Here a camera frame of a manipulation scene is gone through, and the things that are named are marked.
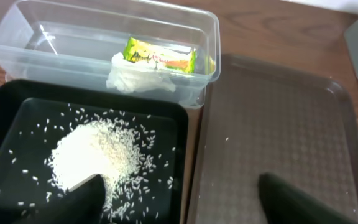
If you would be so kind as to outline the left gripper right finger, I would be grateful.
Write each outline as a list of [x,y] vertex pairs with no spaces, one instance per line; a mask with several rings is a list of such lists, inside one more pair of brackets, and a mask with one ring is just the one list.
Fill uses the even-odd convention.
[[275,174],[260,174],[257,187],[268,224],[355,224]]

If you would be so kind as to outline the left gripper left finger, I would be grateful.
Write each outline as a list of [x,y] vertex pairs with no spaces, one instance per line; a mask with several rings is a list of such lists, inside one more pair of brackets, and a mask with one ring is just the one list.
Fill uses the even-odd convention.
[[106,190],[104,180],[93,174],[80,182],[63,198],[39,209],[14,224],[95,224],[101,222]]

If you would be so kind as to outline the rice pile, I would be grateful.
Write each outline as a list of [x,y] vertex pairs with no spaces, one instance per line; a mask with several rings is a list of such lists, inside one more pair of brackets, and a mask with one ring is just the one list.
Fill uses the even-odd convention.
[[155,141],[149,128],[132,128],[124,112],[114,119],[94,114],[86,117],[62,137],[44,164],[51,169],[49,183],[63,198],[76,184],[93,174],[104,180],[106,190],[102,207],[103,223],[119,223],[119,218],[134,214],[134,195],[150,192],[149,174],[156,168],[148,154]]

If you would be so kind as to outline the white tissue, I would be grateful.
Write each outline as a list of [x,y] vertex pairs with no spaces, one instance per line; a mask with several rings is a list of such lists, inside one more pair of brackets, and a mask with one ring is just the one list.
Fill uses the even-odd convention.
[[154,60],[132,63],[124,59],[121,52],[111,59],[111,71],[106,87],[117,89],[121,93],[145,92],[161,89],[174,92],[175,84],[160,64]]

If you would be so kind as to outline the yellow snack wrapper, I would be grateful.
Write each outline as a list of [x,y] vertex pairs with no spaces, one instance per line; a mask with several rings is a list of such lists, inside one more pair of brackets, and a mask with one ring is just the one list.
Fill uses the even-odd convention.
[[123,52],[124,59],[132,63],[154,63],[157,69],[179,70],[184,73],[193,73],[196,64],[196,52],[178,53],[166,47],[150,44],[131,37]]

